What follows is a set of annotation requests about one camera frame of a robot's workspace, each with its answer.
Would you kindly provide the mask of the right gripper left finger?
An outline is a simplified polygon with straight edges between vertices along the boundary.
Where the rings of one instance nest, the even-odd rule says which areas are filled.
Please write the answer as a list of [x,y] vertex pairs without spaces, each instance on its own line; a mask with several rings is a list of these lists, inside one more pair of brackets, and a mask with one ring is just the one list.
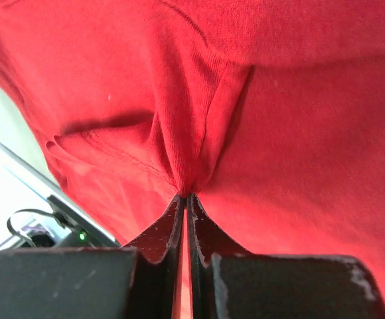
[[178,318],[184,208],[121,248],[0,251],[0,318]]

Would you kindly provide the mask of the red t-shirt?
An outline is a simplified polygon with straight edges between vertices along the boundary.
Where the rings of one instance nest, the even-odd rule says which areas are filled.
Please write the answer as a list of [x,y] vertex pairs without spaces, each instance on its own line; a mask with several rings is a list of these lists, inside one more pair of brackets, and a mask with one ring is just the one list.
[[0,1],[0,87],[120,243],[195,193],[259,254],[385,299],[385,1]]

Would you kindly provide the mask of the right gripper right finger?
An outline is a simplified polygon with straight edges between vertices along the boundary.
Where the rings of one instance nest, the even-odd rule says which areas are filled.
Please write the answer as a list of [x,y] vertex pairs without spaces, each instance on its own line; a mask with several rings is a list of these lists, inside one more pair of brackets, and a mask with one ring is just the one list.
[[257,255],[187,199],[194,318],[385,318],[374,277],[344,255]]

